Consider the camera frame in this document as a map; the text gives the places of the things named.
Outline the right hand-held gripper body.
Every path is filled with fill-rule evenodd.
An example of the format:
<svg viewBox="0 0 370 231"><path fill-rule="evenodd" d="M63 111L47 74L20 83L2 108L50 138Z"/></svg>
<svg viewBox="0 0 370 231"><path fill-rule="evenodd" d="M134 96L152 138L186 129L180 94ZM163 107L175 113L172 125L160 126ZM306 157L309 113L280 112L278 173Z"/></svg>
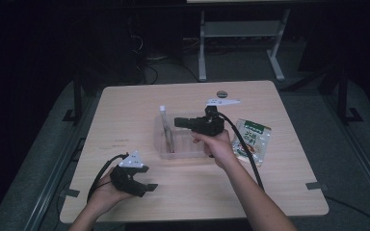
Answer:
<svg viewBox="0 0 370 231"><path fill-rule="evenodd" d="M191 128L193 132L215 137L225 129L228 117L218 111L218 106L239 104L239 99L211 98L206 101L205 116L197 117L196 124Z"/></svg>

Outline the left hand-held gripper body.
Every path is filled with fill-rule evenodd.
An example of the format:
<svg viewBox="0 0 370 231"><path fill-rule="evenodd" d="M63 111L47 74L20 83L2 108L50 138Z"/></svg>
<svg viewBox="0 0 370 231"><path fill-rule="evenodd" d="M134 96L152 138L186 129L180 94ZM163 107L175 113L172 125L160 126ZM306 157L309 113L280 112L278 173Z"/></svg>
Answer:
<svg viewBox="0 0 370 231"><path fill-rule="evenodd" d="M134 179L138 169L144 166L139 153L134 151L125 157L110 174L113 186L125 193L143 197L145 195L145 184Z"/></svg>

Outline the clear plastic container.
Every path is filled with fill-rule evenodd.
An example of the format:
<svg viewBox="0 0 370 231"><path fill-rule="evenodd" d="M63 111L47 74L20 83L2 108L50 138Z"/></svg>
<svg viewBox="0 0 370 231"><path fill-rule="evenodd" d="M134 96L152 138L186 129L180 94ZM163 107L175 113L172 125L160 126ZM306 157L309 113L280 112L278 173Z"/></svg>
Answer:
<svg viewBox="0 0 370 231"><path fill-rule="evenodd" d="M189 129L174 126L174 119L176 117L195 118L202 116L203 113L197 112L187 114L166 112L165 118L171 128L174 143L174 152L171 153L166 141L163 118L158 114L154 118L153 144L159 157L165 160L205 158L204 144L202 142L193 143L193 138L191 137L191 131Z"/></svg>

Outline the person's left hand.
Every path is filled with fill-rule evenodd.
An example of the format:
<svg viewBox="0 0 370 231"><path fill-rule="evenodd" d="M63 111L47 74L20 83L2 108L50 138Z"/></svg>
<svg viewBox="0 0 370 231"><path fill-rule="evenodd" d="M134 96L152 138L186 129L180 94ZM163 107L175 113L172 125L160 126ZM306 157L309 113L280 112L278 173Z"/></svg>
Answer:
<svg viewBox="0 0 370 231"><path fill-rule="evenodd" d="M113 186L110 176L113 170L111 167L94 187L94 192L88 202L88 206L92 211L104 214L122 202L122 200L131 197L131 194L121 192Z"/></svg>

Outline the person's right hand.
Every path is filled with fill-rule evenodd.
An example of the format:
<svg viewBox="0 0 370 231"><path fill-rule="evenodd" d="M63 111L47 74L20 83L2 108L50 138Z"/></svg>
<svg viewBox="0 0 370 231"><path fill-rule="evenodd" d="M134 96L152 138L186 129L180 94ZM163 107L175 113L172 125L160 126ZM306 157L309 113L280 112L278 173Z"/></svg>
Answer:
<svg viewBox="0 0 370 231"><path fill-rule="evenodd" d="M215 137L206 136L193 132L193 143L202 141L204 143L204 153L208 156L213 156L218 167L223 170L228 170L230 166L237 162L233 154L230 138L227 130L223 130L221 134Z"/></svg>

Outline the green white snack packet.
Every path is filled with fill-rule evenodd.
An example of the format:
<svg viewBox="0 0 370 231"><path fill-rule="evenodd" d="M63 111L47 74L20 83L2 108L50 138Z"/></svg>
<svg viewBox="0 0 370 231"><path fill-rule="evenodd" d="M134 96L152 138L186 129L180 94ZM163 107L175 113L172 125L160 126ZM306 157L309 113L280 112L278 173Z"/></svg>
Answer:
<svg viewBox="0 0 370 231"><path fill-rule="evenodd" d="M257 166L261 166L267 151L272 129L259 123L239 118L236 128Z"/></svg>

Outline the black metal stand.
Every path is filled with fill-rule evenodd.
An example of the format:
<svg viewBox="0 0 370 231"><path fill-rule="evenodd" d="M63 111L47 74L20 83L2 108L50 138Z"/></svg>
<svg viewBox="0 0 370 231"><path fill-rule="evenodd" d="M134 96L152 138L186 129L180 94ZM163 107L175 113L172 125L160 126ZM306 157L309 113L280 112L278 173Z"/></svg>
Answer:
<svg viewBox="0 0 370 231"><path fill-rule="evenodd" d="M73 108L66 111L63 121L71 122L76 126L82 116L82 89L80 74L76 72L73 76Z"/></svg>
<svg viewBox="0 0 370 231"><path fill-rule="evenodd" d="M339 119L348 125L350 122L361 122L362 117L356 108L347 107L348 75L345 69L339 77L337 94L337 115Z"/></svg>

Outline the white metal table frame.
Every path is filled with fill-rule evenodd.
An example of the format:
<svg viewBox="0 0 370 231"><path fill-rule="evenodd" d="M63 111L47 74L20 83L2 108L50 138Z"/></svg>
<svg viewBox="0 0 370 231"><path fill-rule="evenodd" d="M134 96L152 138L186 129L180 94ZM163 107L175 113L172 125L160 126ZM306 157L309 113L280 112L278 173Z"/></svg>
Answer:
<svg viewBox="0 0 370 231"><path fill-rule="evenodd" d="M199 51L198 51L198 79L207 81L205 63L205 40L211 38L274 38L274 44L267 50L268 60L276 79L280 82L285 80L279 66L277 54L286 28L290 10L284 10L280 20L262 21L206 21L205 12L200 14L199 24Z"/></svg>

